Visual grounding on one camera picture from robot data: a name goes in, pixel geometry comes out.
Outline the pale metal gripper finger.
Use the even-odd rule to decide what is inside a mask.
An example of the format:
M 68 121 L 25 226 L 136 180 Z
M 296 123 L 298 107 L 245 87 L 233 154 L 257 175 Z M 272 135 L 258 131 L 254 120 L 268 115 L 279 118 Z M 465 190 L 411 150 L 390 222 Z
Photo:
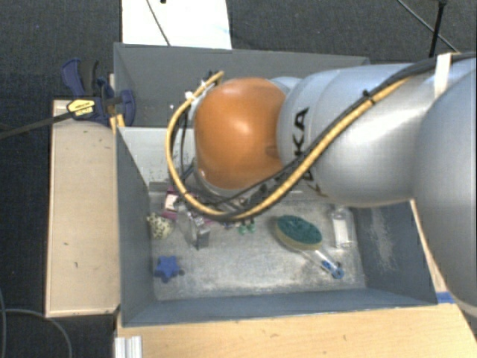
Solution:
M 206 219 L 202 216 L 194 217 L 193 223 L 193 245 L 199 251 L 209 246 L 209 235 L 211 228 Z
M 197 244 L 197 230 L 195 218 L 185 207 L 180 207 L 177 212 L 177 225 L 190 248 Z

